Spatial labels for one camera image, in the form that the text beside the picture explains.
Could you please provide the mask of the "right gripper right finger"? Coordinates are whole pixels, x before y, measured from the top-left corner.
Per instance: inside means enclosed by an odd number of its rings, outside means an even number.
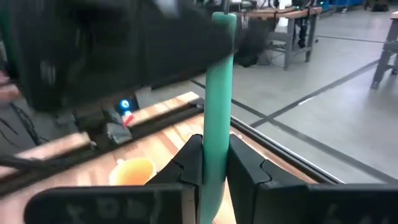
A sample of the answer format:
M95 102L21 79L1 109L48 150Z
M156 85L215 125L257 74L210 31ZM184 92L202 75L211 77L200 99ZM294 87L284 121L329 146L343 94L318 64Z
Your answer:
M397 186L309 184L235 135L227 179L237 223L397 224Z

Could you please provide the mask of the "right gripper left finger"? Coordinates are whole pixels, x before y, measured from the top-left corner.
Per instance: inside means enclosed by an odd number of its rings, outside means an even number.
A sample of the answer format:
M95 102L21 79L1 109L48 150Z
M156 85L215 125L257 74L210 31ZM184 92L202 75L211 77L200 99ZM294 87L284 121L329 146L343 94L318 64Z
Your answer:
M194 134L145 185L56 187L35 194L26 224L196 224L202 184L202 136Z

